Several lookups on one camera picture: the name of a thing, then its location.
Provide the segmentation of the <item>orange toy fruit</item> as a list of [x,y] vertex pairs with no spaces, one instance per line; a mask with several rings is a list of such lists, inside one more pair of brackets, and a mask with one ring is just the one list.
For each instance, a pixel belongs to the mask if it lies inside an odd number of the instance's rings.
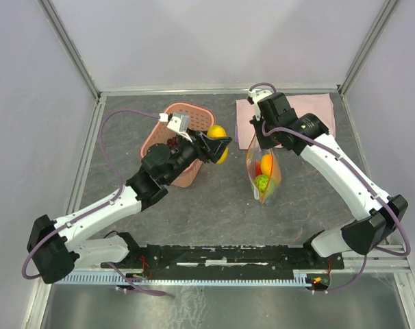
[[273,170],[273,155],[265,154],[260,160],[261,170],[264,175],[270,176]]

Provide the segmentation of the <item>clear zip top bag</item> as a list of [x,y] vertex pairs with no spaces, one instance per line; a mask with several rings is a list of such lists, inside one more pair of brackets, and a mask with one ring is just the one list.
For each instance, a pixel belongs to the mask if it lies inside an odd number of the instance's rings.
[[246,152],[246,168],[254,199],[261,204],[271,202],[281,184],[281,169],[274,150],[262,149],[256,134]]

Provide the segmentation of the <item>pink plastic perforated basket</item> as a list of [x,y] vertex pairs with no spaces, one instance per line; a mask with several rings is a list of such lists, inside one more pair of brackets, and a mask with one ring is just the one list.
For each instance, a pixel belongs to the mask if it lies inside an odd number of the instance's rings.
[[[188,114],[190,116],[189,128],[192,130],[207,131],[212,125],[216,124],[216,117],[211,110],[188,102],[172,103],[164,112],[167,114],[173,114],[174,112]],[[140,157],[143,158],[152,145],[156,143],[167,144],[168,140],[176,137],[177,134],[169,130],[165,123],[158,122],[142,145]],[[200,160],[194,161],[173,181],[172,185],[179,188],[189,187],[201,167],[202,162]]]

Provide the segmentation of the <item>green custard apple toy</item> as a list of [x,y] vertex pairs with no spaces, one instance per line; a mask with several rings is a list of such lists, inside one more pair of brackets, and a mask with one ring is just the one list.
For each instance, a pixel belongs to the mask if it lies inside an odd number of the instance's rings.
[[269,182],[270,179],[268,175],[261,174],[255,178],[255,185],[260,193],[266,192]]

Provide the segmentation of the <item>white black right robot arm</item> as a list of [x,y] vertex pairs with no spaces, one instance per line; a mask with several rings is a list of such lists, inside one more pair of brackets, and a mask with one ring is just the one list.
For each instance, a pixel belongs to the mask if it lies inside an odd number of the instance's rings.
[[280,92],[249,90],[255,108],[250,123],[264,150],[281,145],[310,163],[348,206],[353,220],[340,228],[324,230],[310,239],[303,262],[318,268],[327,257],[354,251],[367,255],[395,230],[408,208],[402,195],[391,196],[373,183],[342,151],[329,128],[312,113],[299,117]]

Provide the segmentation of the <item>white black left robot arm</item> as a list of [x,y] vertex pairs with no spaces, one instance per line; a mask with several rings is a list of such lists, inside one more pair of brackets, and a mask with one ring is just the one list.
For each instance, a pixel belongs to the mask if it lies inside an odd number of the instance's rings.
[[178,137],[174,147],[156,143],[142,157],[138,172],[121,180],[110,195],[57,219],[38,217],[27,242],[22,276],[53,284],[77,267],[101,263],[133,267],[140,251],[125,238],[92,240],[91,236],[158,203],[167,195],[167,187],[193,162],[218,163],[231,141],[228,136],[211,137],[207,132],[190,130]]

